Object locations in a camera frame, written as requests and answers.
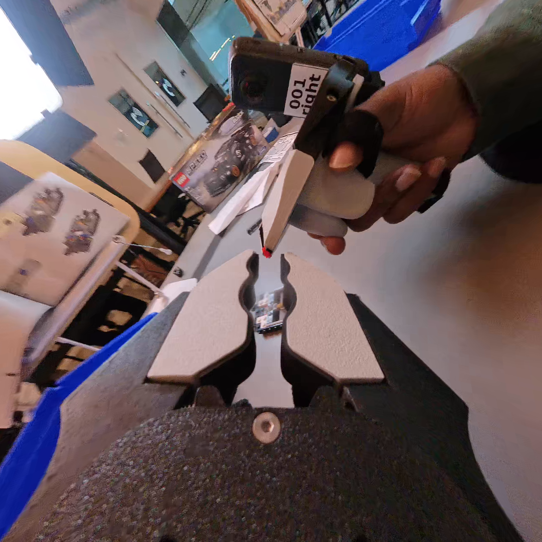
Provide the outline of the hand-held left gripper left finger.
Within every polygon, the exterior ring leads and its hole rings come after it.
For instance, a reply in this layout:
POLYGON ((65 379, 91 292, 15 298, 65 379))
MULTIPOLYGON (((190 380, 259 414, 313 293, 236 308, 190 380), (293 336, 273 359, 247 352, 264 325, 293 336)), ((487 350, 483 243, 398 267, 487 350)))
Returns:
POLYGON ((259 256, 245 250, 204 276, 189 293, 147 379, 195 383, 238 355, 254 335, 250 309, 259 256))

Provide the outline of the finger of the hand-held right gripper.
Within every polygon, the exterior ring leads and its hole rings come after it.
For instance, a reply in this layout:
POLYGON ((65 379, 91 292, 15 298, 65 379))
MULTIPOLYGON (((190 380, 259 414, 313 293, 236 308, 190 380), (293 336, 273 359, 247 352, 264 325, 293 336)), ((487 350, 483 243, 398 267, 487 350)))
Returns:
POLYGON ((313 167, 314 158, 296 149, 289 150, 284 158, 261 215, 265 245, 273 253, 313 167))

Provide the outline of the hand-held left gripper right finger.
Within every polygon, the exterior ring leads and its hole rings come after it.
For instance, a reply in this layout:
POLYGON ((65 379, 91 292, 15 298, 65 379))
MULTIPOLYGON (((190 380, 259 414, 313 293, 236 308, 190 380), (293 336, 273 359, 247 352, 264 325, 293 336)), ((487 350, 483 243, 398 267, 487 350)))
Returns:
POLYGON ((281 271, 289 298, 287 352, 339 385, 382 383, 384 373, 342 286, 291 252, 281 255, 281 271))

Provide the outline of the lego car model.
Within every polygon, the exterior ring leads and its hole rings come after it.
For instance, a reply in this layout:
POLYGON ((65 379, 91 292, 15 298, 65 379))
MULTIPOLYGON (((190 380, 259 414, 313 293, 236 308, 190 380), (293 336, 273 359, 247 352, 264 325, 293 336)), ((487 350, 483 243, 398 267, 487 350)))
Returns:
POLYGON ((283 301, 282 287, 263 293, 256 298, 250 311, 255 333, 265 335, 282 329, 283 320, 286 316, 283 301))

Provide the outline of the lego instruction booklet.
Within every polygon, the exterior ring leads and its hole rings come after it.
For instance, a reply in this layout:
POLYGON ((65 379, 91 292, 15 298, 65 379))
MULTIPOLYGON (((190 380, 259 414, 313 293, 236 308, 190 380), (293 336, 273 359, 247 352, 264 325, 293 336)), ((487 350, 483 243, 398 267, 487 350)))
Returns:
POLYGON ((128 217, 46 173, 1 205, 1 290, 56 306, 128 217))

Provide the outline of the blue plastic bin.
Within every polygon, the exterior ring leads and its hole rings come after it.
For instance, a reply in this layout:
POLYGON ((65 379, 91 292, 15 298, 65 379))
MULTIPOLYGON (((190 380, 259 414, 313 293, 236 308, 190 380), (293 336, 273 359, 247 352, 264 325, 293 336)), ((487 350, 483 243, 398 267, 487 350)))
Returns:
POLYGON ((314 45, 382 71, 417 48, 440 15, 441 1, 365 1, 314 45))
POLYGON ((1 539, 23 512, 51 463, 60 435, 64 401, 156 315, 151 313, 134 324, 43 392, 32 419, 1 464, 1 539))

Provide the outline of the lego set box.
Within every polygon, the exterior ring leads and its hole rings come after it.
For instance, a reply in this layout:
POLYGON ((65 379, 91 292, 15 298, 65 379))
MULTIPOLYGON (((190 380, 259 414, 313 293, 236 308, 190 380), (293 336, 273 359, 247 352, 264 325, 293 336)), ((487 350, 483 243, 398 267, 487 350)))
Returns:
POLYGON ((248 112, 229 103, 172 166, 169 179, 210 213, 258 165, 268 148, 248 112))

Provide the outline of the white paper sheets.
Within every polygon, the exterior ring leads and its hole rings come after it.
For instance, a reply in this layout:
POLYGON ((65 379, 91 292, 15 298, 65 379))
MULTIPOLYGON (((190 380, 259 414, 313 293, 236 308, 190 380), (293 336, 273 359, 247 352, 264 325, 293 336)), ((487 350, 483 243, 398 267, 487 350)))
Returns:
POLYGON ((302 125, 302 119, 293 118, 280 128, 269 150, 242 186, 220 208, 208 227, 215 235, 222 233, 240 214, 260 206, 286 160, 288 152, 302 125))

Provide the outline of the hanging banner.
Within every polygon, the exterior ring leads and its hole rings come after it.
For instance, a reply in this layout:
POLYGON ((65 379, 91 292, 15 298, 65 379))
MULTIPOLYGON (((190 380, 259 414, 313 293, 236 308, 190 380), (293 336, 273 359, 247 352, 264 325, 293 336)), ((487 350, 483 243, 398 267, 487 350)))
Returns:
POLYGON ((305 47, 301 27, 307 21, 307 10, 302 1, 234 1, 252 30, 264 39, 281 44, 295 37, 305 47))

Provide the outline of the black office chair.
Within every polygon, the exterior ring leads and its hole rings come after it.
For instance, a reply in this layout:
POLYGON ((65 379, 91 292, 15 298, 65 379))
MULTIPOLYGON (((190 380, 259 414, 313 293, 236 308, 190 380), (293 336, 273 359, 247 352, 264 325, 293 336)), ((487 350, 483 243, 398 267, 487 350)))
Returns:
POLYGON ((230 98, 222 88, 210 84, 193 102, 193 105, 210 124, 223 111, 229 101, 230 98))

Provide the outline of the white book stand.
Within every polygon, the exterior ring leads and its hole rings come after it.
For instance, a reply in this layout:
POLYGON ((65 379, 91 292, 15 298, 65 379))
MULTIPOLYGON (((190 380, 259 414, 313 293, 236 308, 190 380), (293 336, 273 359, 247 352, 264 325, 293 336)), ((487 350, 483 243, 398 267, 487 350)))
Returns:
POLYGON ((98 351, 99 346, 62 336, 81 308, 113 267, 154 292, 152 309, 161 311, 178 295, 191 291, 196 279, 173 282, 161 288, 120 262, 121 243, 111 242, 80 275, 57 305, 40 303, 1 291, 1 429, 13 425, 19 383, 31 373, 54 343, 98 351))

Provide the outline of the studio light panel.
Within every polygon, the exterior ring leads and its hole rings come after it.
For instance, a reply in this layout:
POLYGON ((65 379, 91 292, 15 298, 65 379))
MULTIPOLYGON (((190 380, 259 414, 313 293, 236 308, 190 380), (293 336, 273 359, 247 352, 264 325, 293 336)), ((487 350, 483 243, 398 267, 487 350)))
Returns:
POLYGON ((17 139, 61 108, 62 98, 1 10, 1 139, 17 139))

